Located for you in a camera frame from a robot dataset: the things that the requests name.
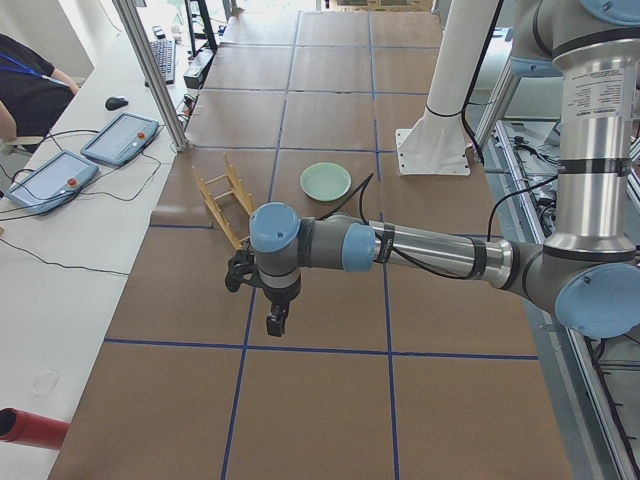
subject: blue lanyard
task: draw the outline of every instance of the blue lanyard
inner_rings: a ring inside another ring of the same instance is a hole
[[[36,72],[33,68],[30,68],[28,66],[26,66],[24,63],[19,62],[18,60],[16,60],[15,58],[11,58],[8,55],[5,55],[3,53],[0,53],[0,58],[4,58],[5,60],[7,60],[8,62],[13,63],[14,65],[17,65],[20,68],[13,68],[13,67],[5,67],[3,65],[0,65],[0,70],[4,71],[4,72],[14,72],[14,73],[22,73],[24,75],[32,75],[34,77],[38,77],[38,78],[42,78],[44,80],[48,80],[50,82],[53,83],[57,83],[58,85],[64,85],[65,87],[68,87],[68,85],[64,82],[61,82],[60,80],[56,80],[55,78],[51,78],[48,77],[47,75],[44,75],[42,73],[38,73]]]

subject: tiled surface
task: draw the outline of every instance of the tiled surface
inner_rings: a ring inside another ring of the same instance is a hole
[[[391,479],[384,357],[249,352],[228,479]]]
[[[49,478],[216,478],[239,361],[231,350],[103,345]]]
[[[152,225],[183,225],[210,227],[217,223],[205,206],[196,185],[196,172],[205,181],[217,178],[226,171],[226,155],[254,204],[267,201],[271,174],[275,163],[275,150],[217,150],[191,149],[177,155],[160,200],[151,214]],[[220,180],[209,185],[215,196],[228,191],[228,182]],[[247,214],[232,198],[220,200],[224,214],[234,229],[244,236],[247,233]]]
[[[427,93],[431,88],[438,50],[376,48],[373,55],[376,92]]]
[[[371,92],[368,48],[298,47],[291,90]]]
[[[275,148],[285,94],[202,90],[187,128],[198,147]]]
[[[204,88],[285,90],[293,47],[225,45],[218,50]]]
[[[398,266],[307,269],[286,335],[268,337],[262,292],[225,290],[232,249],[195,189],[191,164],[215,177],[227,151],[256,205],[318,216],[336,202],[307,198],[299,178],[330,161],[352,188],[376,173],[369,218],[482,235],[480,166],[400,177],[391,153],[395,129],[424,111],[440,38],[429,14],[230,22],[227,73],[200,94],[198,147],[176,159],[52,478],[570,478],[519,300]],[[356,215],[357,199],[342,210]],[[243,212],[225,213],[246,229]]]
[[[293,92],[287,97],[283,148],[375,150],[371,94]]]
[[[396,358],[400,478],[573,478],[534,362]]]

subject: black shirt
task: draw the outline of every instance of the black shirt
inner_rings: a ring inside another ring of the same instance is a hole
[[[36,52],[0,34],[0,53],[51,76],[54,67]],[[0,57],[0,66],[19,66]],[[73,99],[69,87],[33,75],[0,70],[0,101],[16,121],[18,136],[44,136]]]

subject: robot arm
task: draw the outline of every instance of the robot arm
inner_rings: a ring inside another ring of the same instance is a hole
[[[301,267],[362,271],[374,262],[488,281],[593,338],[640,324],[640,270],[623,232],[640,3],[521,0],[518,18],[514,56],[552,60],[564,76],[553,235],[544,245],[481,242],[344,216],[300,219],[286,205],[263,205],[250,221],[251,250],[229,262],[227,287],[264,290],[270,334],[284,333]]]

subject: blue tablet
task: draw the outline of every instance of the blue tablet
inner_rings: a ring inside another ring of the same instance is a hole
[[[75,198],[97,171],[95,163],[63,150],[19,180],[5,196],[30,213],[45,213]]]
[[[130,112],[122,112],[98,132],[80,153],[99,163],[118,167],[138,155],[158,131],[160,124]]]

